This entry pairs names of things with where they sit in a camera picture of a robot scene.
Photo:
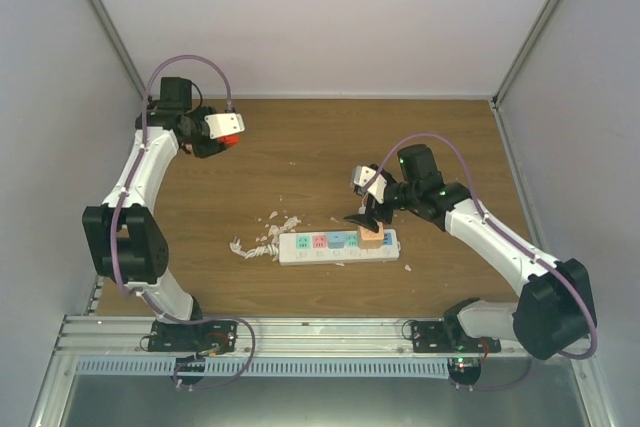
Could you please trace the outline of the tan wooden plug adapter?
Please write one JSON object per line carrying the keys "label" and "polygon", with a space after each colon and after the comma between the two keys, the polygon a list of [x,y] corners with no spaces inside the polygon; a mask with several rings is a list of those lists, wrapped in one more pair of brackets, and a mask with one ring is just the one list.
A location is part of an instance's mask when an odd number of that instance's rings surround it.
{"label": "tan wooden plug adapter", "polygon": [[384,229],[373,232],[364,227],[357,229],[358,245],[361,249],[379,249],[384,244]]}

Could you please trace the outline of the red cube plug adapter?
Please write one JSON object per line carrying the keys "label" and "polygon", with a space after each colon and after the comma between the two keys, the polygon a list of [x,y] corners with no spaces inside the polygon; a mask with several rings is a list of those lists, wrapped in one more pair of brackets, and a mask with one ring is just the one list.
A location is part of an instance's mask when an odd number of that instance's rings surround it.
{"label": "red cube plug adapter", "polygon": [[224,137],[220,137],[219,141],[224,144],[227,148],[236,145],[240,140],[238,135],[228,135]]}

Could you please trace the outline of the blue plug adapter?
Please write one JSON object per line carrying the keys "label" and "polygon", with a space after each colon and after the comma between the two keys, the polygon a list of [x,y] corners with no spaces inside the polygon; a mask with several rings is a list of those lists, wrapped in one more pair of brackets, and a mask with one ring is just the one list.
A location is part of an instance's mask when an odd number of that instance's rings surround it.
{"label": "blue plug adapter", "polygon": [[345,247],[347,234],[345,232],[335,231],[327,234],[327,246],[329,249],[342,249]]}

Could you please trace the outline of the white power strip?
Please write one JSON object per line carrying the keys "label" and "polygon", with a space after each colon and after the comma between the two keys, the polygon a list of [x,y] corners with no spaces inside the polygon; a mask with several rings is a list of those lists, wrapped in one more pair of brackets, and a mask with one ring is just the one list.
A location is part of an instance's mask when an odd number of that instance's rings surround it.
{"label": "white power strip", "polygon": [[342,249],[329,249],[327,234],[335,231],[284,233],[279,237],[278,261],[284,266],[387,262],[399,259],[401,247],[394,229],[384,230],[384,244],[379,249],[361,249],[356,231],[347,234]]}

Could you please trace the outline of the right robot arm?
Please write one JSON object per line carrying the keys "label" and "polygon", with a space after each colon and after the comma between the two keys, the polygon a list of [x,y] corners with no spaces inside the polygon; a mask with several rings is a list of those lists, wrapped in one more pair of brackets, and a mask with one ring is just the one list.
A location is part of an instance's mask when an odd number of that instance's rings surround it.
{"label": "right robot arm", "polygon": [[469,184],[446,182],[428,146],[402,148],[397,158],[401,180],[377,164],[354,168],[351,186],[365,210],[348,221],[377,233],[395,212],[409,212],[471,248],[517,296],[514,303],[469,298],[449,308],[442,329],[447,347],[464,352],[478,339],[492,338],[515,341],[538,360],[592,357],[597,317],[586,267],[524,240],[489,212]]}

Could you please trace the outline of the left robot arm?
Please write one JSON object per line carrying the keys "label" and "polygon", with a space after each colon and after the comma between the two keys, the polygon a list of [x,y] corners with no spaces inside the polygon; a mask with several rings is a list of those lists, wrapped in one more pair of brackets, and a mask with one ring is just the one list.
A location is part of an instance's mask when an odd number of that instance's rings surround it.
{"label": "left robot arm", "polygon": [[206,159],[238,141],[244,128],[235,113],[194,101],[199,88],[164,77],[157,99],[135,121],[134,144],[116,185],[98,206],[88,206],[82,225],[97,274],[125,296],[142,299],[157,321],[174,324],[171,338],[185,351],[203,345],[202,310],[169,270],[169,246],[153,212],[172,160],[179,152]]}

